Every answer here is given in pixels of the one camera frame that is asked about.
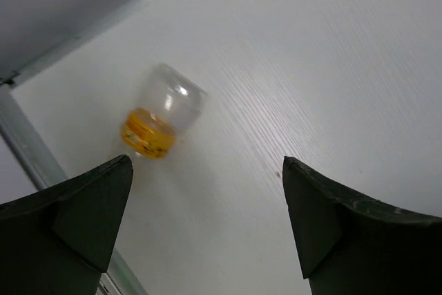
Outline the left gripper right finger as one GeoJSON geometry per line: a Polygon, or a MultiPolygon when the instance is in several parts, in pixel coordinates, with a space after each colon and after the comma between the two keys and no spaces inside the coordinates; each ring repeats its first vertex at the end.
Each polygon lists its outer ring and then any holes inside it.
{"type": "Polygon", "coordinates": [[[313,294],[440,294],[441,219],[350,189],[293,157],[282,183],[313,294]]]}

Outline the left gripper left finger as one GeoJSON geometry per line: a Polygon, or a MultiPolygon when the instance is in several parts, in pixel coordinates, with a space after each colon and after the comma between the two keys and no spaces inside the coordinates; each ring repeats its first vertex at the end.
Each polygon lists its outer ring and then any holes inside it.
{"type": "Polygon", "coordinates": [[[133,180],[127,155],[1,205],[2,294],[95,294],[133,180]]]}

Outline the clear bottle with yellow band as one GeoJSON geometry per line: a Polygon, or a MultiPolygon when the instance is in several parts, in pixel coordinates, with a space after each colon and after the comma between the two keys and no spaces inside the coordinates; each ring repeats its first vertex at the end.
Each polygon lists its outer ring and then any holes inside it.
{"type": "Polygon", "coordinates": [[[161,159],[200,117],[206,99],[197,84],[173,67],[158,64],[120,126],[121,140],[140,156],[161,159]]]}

